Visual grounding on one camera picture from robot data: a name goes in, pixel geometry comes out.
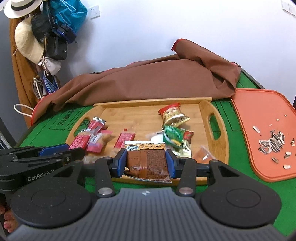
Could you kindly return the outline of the person's hand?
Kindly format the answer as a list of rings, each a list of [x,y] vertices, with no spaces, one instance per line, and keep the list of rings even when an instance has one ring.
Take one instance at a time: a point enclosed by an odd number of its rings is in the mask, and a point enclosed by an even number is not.
[[[10,209],[6,209],[3,205],[0,205],[0,214],[4,215],[3,227],[8,233],[12,233],[18,228],[19,224]]]

